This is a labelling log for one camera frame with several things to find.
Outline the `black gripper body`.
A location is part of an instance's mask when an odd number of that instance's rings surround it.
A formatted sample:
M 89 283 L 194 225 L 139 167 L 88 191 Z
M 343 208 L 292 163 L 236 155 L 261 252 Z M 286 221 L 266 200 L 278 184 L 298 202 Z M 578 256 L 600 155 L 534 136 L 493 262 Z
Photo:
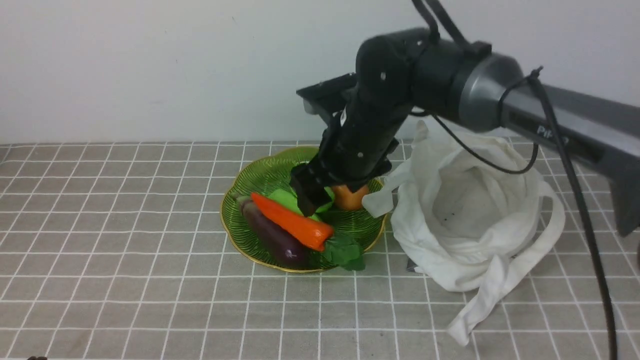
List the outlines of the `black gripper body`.
M 362 187 L 391 170 L 387 155 L 413 104 L 400 89 L 356 85 L 323 136 L 314 159 L 314 180 L 322 187 Z

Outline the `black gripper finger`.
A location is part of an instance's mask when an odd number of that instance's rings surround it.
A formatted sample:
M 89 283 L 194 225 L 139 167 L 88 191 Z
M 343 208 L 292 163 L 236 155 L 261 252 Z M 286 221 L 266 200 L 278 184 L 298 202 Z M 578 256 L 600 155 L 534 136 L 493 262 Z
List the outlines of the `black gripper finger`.
M 336 168 L 328 159 L 301 162 L 290 171 L 290 186 L 297 196 L 298 208 L 306 217 L 317 212 L 327 196 L 325 187 L 336 185 Z

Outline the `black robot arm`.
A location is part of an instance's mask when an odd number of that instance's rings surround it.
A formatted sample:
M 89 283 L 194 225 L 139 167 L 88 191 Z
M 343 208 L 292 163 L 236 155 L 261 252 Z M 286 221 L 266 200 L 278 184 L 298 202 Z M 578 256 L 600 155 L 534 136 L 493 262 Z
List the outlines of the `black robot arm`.
M 327 187 L 358 191 L 391 170 L 387 155 L 413 109 L 475 133 L 504 127 L 556 149 L 543 107 L 516 59 L 476 42 L 466 50 L 412 28 L 367 39 L 355 72 L 298 89 L 305 110 L 327 124 L 320 148 L 291 171 L 306 216 L 329 203 Z M 570 158 L 608 178 L 617 232 L 639 228 L 638 107 L 551 85 L 542 87 Z

